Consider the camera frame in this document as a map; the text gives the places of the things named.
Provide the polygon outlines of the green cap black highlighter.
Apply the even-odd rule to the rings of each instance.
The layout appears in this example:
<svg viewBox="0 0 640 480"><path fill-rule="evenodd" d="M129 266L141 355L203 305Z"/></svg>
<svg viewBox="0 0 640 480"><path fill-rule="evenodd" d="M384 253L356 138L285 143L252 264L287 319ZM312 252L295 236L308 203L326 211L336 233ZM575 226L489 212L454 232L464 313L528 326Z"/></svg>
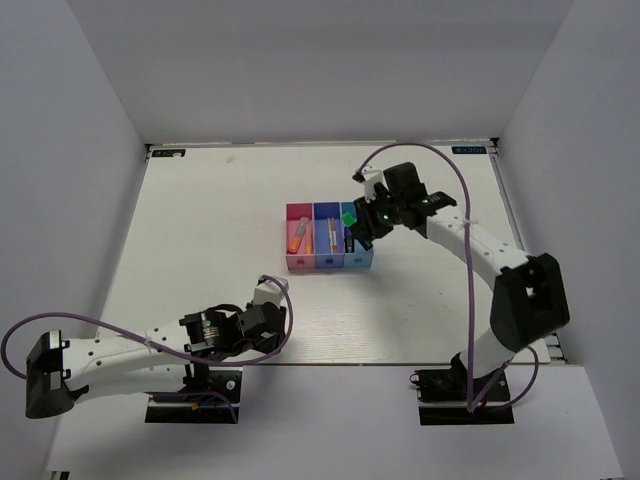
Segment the green cap black highlighter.
<svg viewBox="0 0 640 480"><path fill-rule="evenodd" d="M353 225L355 225L357 223L357 219L349 212L346 212L346 213L343 214L342 220L343 220L344 225L347 228L351 228Z"/></svg>

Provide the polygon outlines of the purple cap black highlighter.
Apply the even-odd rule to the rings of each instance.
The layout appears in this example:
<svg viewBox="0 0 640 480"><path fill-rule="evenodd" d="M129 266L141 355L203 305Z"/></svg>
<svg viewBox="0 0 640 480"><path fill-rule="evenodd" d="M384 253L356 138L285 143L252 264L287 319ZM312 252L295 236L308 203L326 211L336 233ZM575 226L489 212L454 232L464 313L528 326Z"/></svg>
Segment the purple cap black highlighter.
<svg viewBox="0 0 640 480"><path fill-rule="evenodd" d="M344 244L345 244L345 252L353 253L355 250L354 246L354 238L352 232L348 227L344 227Z"/></svg>

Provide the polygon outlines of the pink thin pen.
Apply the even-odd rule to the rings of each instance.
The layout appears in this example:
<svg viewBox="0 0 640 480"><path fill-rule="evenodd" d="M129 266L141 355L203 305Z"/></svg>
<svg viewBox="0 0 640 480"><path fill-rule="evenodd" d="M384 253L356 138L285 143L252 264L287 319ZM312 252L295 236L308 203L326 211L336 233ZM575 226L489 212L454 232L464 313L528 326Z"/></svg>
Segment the pink thin pen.
<svg viewBox="0 0 640 480"><path fill-rule="evenodd" d="M331 232L331 248L333 253L339 253L338 235L337 235L337 223L335 218L329 219L329 226Z"/></svg>

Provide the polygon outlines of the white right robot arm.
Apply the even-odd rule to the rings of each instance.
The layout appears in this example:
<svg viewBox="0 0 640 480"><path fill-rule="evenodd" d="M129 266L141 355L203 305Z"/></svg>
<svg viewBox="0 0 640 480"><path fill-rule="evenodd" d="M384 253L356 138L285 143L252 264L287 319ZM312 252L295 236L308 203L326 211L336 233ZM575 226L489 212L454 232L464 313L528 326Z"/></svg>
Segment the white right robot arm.
<svg viewBox="0 0 640 480"><path fill-rule="evenodd" d="M493 294L488 328L451 361L459 396L477 397L496 370L568 323L564 283L552 255L531 255L473 225L451 196L429 193L410 162L384 171L366 166L354 179L364 194L354 202L355 214L343 221L364 249L402 226L463 261Z"/></svg>

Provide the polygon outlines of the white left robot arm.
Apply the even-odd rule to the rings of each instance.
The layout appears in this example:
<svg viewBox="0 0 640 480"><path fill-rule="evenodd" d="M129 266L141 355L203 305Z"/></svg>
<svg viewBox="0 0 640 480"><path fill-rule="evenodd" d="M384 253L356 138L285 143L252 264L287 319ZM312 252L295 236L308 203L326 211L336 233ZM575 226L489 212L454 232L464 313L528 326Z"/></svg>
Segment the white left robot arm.
<svg viewBox="0 0 640 480"><path fill-rule="evenodd" d="M271 302L222 304L133 338L41 336L26 360L29 419L62 415L89 399L149 393L163 401L230 404L224 378L237 356L278 352L291 332L288 311Z"/></svg>

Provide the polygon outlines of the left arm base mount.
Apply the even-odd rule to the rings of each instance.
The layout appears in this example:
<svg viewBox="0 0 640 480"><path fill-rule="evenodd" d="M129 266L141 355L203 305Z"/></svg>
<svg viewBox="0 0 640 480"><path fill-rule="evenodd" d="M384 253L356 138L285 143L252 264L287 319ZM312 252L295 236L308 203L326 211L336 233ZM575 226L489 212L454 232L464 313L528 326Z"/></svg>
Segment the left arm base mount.
<svg viewBox="0 0 640 480"><path fill-rule="evenodd" d="M237 424L243 370L187 366L177 392L151 392L147 424Z"/></svg>

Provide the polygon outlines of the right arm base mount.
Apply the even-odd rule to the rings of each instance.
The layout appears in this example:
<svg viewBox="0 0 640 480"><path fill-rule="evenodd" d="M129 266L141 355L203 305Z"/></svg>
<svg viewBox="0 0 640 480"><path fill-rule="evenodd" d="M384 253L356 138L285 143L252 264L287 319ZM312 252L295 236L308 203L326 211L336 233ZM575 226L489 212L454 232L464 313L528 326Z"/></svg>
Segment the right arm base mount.
<svg viewBox="0 0 640 480"><path fill-rule="evenodd" d="M449 370L415 370L409 381L416 389L421 426L468 426L514 424L511 400L504 373L480 401L473 413L467 410L466 384L458 385Z"/></svg>

